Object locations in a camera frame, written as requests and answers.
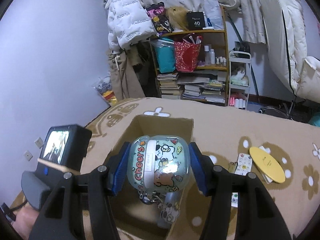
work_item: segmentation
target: white bottle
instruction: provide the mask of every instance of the white bottle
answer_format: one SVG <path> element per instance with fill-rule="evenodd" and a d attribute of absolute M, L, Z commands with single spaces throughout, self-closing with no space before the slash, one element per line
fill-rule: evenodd
<path fill-rule="evenodd" d="M 214 49 L 210 49 L 210 62 L 211 65 L 216 63 L 216 55 L 214 54 Z"/>
<path fill-rule="evenodd" d="M 206 66 L 211 65 L 210 50 L 208 45 L 204 46 L 204 56 L 205 56 L 205 65 Z"/>

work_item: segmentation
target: white cart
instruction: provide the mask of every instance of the white cart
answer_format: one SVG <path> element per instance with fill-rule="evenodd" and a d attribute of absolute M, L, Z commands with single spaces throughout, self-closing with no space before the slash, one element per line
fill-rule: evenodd
<path fill-rule="evenodd" d="M 245 109 L 247 109 L 248 101 L 249 101 L 249 93 L 250 93 L 250 80 L 251 80 L 251 54 L 241 51 L 231 51 L 229 53 L 229 100 L 228 103 L 230 105 L 230 98 L 231 93 L 242 93 L 247 97 Z M 231 84 L 231 69 L 232 64 L 236 63 L 243 63 L 245 67 L 245 74 L 249 78 L 249 85 L 248 86 L 239 86 Z"/>

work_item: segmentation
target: yellow round lid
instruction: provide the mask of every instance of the yellow round lid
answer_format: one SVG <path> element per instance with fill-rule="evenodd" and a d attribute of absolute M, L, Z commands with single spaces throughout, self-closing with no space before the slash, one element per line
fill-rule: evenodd
<path fill-rule="evenodd" d="M 277 183 L 285 182 L 284 171 L 274 157 L 257 147 L 251 147 L 249 153 L 254 163 L 264 174 Z"/>

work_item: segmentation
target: red gift bag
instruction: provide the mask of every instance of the red gift bag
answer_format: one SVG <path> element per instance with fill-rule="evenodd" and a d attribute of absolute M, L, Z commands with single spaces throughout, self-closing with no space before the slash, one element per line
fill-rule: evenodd
<path fill-rule="evenodd" d="M 181 72 L 194 71 L 197 67 L 200 47 L 200 44 L 175 42 L 176 69 Z"/>

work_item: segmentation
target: hand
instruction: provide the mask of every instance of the hand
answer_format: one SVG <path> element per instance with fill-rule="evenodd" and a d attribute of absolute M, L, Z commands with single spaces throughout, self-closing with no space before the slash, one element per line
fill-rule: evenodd
<path fill-rule="evenodd" d="M 17 218 L 16 221 L 12 222 L 12 226 L 24 240 L 29 239 L 38 215 L 39 212 L 29 205 L 22 207 L 16 214 Z"/>

